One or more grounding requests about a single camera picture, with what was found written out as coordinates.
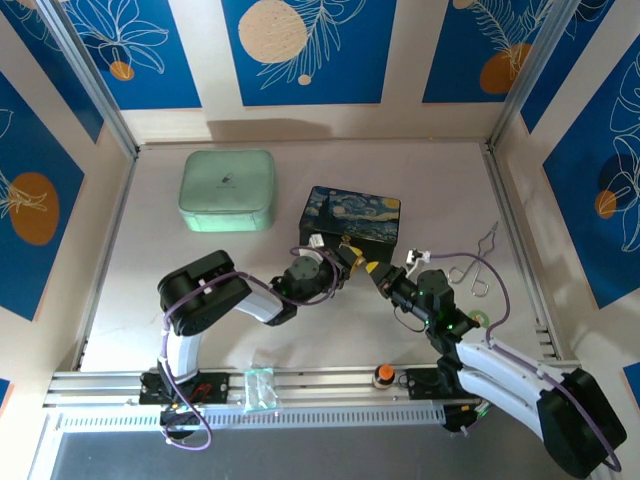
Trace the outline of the starry night tin box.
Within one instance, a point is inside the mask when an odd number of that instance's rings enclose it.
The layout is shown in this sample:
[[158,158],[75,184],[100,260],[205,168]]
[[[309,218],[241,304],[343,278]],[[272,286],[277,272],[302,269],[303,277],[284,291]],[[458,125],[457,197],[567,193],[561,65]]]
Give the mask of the starry night tin box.
[[396,198],[314,186],[299,221],[299,244],[321,234],[324,245],[362,251],[368,261],[390,263],[397,245],[401,201]]

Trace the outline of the mint green zip case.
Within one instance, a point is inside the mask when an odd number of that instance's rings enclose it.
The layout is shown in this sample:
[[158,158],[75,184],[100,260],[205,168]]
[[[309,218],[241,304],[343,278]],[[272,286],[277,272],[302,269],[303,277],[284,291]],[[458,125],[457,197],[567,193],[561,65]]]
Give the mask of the mint green zip case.
[[185,162],[178,209],[194,232],[266,230],[276,201],[275,161],[264,149],[199,150]]

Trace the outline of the blue poster white leaf outlines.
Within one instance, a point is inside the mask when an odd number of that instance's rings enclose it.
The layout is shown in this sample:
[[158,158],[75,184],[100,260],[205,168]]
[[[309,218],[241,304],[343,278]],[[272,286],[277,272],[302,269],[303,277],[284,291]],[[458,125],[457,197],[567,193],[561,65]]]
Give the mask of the blue poster white leaf outlines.
[[597,306],[640,288],[640,36],[543,168]]

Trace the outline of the blue poster large beige circle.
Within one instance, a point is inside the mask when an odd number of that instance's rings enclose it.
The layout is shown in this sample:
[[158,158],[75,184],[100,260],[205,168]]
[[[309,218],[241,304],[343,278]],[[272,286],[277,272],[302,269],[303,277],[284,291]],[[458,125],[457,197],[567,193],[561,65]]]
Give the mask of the blue poster large beige circle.
[[397,0],[221,0],[246,107],[378,104]]

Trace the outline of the blue poster orange circle fern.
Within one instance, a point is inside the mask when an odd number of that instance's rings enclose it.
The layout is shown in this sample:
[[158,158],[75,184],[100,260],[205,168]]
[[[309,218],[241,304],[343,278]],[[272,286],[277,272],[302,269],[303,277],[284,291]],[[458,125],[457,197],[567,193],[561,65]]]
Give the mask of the blue poster orange circle fern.
[[450,0],[423,102],[504,100],[553,1]]

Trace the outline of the blue poster white flower outline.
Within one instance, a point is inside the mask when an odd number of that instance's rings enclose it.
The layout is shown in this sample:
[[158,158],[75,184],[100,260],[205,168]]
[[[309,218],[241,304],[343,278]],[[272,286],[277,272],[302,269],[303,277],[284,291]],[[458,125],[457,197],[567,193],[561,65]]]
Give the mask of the blue poster white flower outline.
[[169,0],[66,0],[63,8],[120,109],[201,106]]

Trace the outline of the blue poster orange oval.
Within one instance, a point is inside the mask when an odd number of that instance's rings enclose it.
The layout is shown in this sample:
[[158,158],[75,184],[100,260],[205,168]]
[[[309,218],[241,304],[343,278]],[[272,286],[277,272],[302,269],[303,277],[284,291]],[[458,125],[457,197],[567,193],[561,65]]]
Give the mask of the blue poster orange oval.
[[83,180],[0,73],[0,307],[36,318]]

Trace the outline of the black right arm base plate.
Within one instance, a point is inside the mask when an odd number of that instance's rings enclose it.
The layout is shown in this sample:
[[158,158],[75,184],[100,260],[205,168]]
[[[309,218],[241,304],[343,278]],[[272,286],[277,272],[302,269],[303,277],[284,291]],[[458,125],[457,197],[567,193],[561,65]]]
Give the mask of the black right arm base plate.
[[404,372],[405,385],[411,400],[471,400],[475,395],[445,384],[439,370],[410,368]]

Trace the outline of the aluminium table side rail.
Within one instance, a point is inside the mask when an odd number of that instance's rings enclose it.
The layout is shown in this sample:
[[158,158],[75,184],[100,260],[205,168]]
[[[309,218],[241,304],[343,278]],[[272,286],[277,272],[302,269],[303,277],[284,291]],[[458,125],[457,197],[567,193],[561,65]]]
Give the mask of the aluminium table side rail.
[[111,216],[110,223],[108,224],[105,242],[102,247],[97,270],[92,280],[89,294],[85,302],[85,306],[79,323],[76,341],[74,343],[73,354],[70,358],[70,368],[72,371],[78,371],[82,364],[82,359],[84,357],[84,352],[88,343],[88,338],[91,333],[94,317],[100,301],[100,296],[103,290],[105,278],[108,272],[109,264],[113,254],[115,242],[117,239],[139,156],[140,152],[137,152],[131,160],[130,165],[127,167],[123,184],[116,198],[117,202],[115,203],[114,212]]
[[525,237],[516,215],[515,204],[509,195],[506,177],[488,144],[483,145],[482,156],[498,203],[506,236],[513,250],[516,269],[524,282],[529,303],[534,311],[535,331],[538,344],[542,349],[542,356],[549,362],[563,360],[563,348],[558,344],[551,312],[544,298],[541,283],[534,271]]

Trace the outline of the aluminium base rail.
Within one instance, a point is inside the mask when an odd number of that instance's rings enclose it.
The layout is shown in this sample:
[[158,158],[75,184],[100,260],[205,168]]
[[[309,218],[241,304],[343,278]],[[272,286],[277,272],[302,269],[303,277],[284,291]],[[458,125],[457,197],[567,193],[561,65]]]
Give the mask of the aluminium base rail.
[[[134,372],[57,372],[44,397],[46,408],[137,405],[148,391]],[[370,367],[276,369],[275,392],[283,407],[407,404],[406,388],[373,386]]]

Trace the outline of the black under-rail bracket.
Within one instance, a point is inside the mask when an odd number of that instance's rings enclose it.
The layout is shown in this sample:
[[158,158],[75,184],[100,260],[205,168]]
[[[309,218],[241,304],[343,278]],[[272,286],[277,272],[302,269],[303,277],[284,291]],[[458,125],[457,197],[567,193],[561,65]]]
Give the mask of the black under-rail bracket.
[[467,435],[475,428],[480,414],[479,404],[448,404],[443,407],[445,423],[443,427],[453,433]]
[[160,413],[162,433],[171,441],[183,441],[193,435],[201,422],[187,406],[172,406]]

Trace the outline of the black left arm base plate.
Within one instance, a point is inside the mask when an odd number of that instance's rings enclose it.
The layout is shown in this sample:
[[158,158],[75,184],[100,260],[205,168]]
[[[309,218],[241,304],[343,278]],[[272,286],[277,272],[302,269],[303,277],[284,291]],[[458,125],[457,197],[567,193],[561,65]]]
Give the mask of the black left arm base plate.
[[[227,373],[198,372],[190,379],[178,383],[183,396],[194,404],[225,404],[230,375]],[[183,402],[163,373],[145,372],[140,377],[141,405],[169,405]]]

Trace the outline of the aluminium frame post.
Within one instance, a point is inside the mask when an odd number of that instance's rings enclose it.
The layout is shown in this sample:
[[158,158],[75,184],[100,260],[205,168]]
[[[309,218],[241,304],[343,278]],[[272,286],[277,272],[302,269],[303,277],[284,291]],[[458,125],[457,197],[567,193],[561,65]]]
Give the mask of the aluminium frame post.
[[494,153],[505,138],[513,119],[536,85],[557,44],[576,12],[581,0],[553,0],[551,11],[542,23],[529,55],[507,94],[491,133],[486,140],[487,149]]
[[58,0],[35,0],[37,10],[74,74],[104,118],[126,156],[136,161],[139,146],[94,60]]

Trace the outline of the blue floral wall poster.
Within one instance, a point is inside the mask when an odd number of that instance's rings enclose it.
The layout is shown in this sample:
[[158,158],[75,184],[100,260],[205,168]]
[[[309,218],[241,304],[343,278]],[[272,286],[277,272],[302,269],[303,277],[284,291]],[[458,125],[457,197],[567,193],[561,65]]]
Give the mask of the blue floral wall poster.
[[35,0],[0,0],[0,12],[96,144],[104,119],[42,19]]
[[615,0],[580,0],[524,105],[521,117],[532,133]]

